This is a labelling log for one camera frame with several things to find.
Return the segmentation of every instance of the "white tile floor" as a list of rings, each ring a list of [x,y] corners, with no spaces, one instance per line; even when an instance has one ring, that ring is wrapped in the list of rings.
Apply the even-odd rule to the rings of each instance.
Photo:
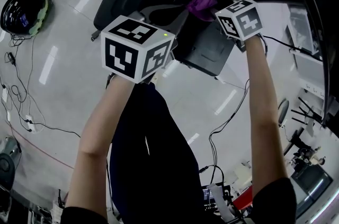
[[[0,0],[0,7],[6,1]],[[36,99],[46,124],[51,127],[81,133],[104,91],[108,72],[101,67],[99,41],[90,40],[95,31],[93,20],[100,3],[101,0],[55,0],[50,18],[34,42],[34,68],[29,92]],[[0,53],[13,51],[8,47],[9,39],[6,34],[0,44]],[[31,67],[31,51],[32,40],[28,40],[20,46],[17,54],[19,74],[25,85]],[[290,72],[292,56],[284,47],[280,47],[277,54],[271,69],[278,98],[293,99],[299,87],[295,70]],[[48,58],[53,60],[53,65],[44,82],[40,75]],[[157,89],[165,97],[174,120],[187,140],[196,133],[199,135],[191,143],[199,165],[212,164],[208,134],[229,118],[244,90],[231,84],[222,84],[181,64],[171,73],[162,73]],[[7,85],[16,84],[22,90],[15,68],[10,64],[1,61],[0,76]],[[222,109],[227,98],[230,98],[229,102]],[[22,114],[26,115],[27,110],[26,102]],[[34,121],[42,122],[33,103],[30,113]],[[1,116],[0,133],[3,136],[10,133],[3,108]],[[55,190],[68,190],[79,139],[73,134],[49,129],[43,129],[36,135],[28,133],[20,126],[15,111],[12,111],[11,122],[15,128],[14,134],[23,147],[15,189],[33,202],[49,206]],[[225,172],[242,160],[250,159],[249,126],[247,97],[229,126],[214,139],[219,165]],[[286,145],[284,133],[282,137],[283,145]],[[203,173],[202,183],[207,184],[209,177],[208,171]]]

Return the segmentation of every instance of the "white box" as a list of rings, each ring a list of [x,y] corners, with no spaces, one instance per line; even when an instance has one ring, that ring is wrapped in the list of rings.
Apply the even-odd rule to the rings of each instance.
[[[263,30],[258,5],[253,0],[240,0],[216,16],[226,35],[239,40],[246,40]]]
[[[120,15],[101,32],[103,68],[134,83],[165,63],[174,34]]]

